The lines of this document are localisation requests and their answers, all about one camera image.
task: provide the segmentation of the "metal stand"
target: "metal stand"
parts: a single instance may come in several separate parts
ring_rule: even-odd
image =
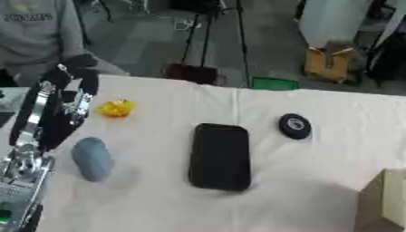
[[[207,53],[208,53],[208,40],[210,37],[210,31],[211,31],[211,26],[213,24],[213,20],[215,20],[215,18],[217,18],[219,15],[224,14],[226,11],[231,11],[231,10],[237,10],[237,28],[239,31],[239,36],[240,36],[240,43],[241,43],[241,50],[242,50],[242,55],[243,55],[243,66],[244,66],[244,82],[247,88],[251,87],[251,77],[250,77],[250,71],[249,71],[249,65],[248,65],[248,59],[247,59],[247,55],[248,55],[248,49],[247,49],[247,40],[246,40],[246,33],[245,33],[245,27],[244,27],[244,8],[241,4],[241,0],[236,0],[236,7],[229,7],[229,8],[223,8],[222,9],[218,9],[213,11],[210,14],[207,14],[207,29],[206,29],[206,34],[205,34],[205,41],[204,41],[204,46],[203,46],[203,54],[201,57],[201,62],[200,62],[200,67],[204,67],[205,63],[206,63],[206,57],[207,57]],[[195,20],[194,23],[190,29],[190,33],[188,36],[188,40],[187,40],[187,47],[186,50],[183,54],[183,58],[182,58],[182,64],[185,63],[188,54],[189,54],[189,50],[190,50],[190,46],[192,43],[192,39],[193,36],[195,34],[196,31],[196,27],[198,25],[198,19],[199,19],[199,14],[195,15]]]

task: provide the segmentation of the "black wheel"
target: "black wheel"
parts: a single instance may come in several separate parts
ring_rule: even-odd
[[[279,130],[287,137],[294,140],[303,140],[312,132],[312,125],[304,117],[289,113],[279,121]]]
[[[38,223],[40,222],[41,215],[43,214],[43,208],[43,205],[38,205],[28,223],[18,232],[35,232],[36,228],[38,227]]]

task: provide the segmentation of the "cardboard box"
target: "cardboard box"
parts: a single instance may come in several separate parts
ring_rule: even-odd
[[[403,232],[405,179],[405,169],[387,169],[360,192],[354,232]]]
[[[304,71],[308,76],[317,76],[335,82],[348,78],[350,62],[355,57],[353,48],[337,49],[330,45],[324,49],[309,48]]]

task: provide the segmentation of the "black bag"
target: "black bag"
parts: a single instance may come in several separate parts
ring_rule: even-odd
[[[190,183],[203,189],[244,191],[251,184],[247,130],[238,126],[200,124],[195,130]]]
[[[189,11],[195,14],[208,15],[220,7],[218,0],[171,0],[170,8]]]
[[[367,73],[379,85],[393,80],[406,63],[406,36],[391,35],[382,45],[370,53],[367,62]]]

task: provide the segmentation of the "green object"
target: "green object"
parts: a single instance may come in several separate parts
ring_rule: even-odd
[[[254,90],[293,91],[299,89],[298,82],[268,77],[254,77],[252,85]]]
[[[11,211],[0,209],[0,225],[6,224],[11,218]]]

